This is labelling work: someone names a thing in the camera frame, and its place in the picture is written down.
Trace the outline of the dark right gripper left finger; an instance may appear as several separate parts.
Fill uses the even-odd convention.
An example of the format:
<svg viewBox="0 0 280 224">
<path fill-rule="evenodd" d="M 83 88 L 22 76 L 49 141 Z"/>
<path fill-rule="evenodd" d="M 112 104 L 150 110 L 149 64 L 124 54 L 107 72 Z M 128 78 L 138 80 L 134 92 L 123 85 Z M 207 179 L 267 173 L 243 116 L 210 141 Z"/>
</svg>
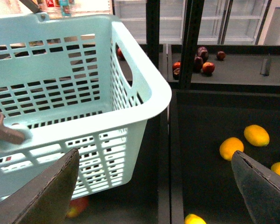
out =
<svg viewBox="0 0 280 224">
<path fill-rule="evenodd" d="M 79 152 L 74 148 L 0 202 L 0 224 L 62 224 L 78 170 Z"/>
</svg>

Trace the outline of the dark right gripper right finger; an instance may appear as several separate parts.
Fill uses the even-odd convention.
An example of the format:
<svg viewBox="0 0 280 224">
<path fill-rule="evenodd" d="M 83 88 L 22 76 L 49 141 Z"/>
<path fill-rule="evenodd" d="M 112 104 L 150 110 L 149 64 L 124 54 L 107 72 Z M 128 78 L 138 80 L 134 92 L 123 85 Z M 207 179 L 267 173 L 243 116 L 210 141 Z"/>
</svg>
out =
<svg viewBox="0 0 280 224">
<path fill-rule="evenodd" d="M 233 154 L 231 167 L 252 221 L 280 224 L 280 175 L 240 151 Z"/>
</svg>

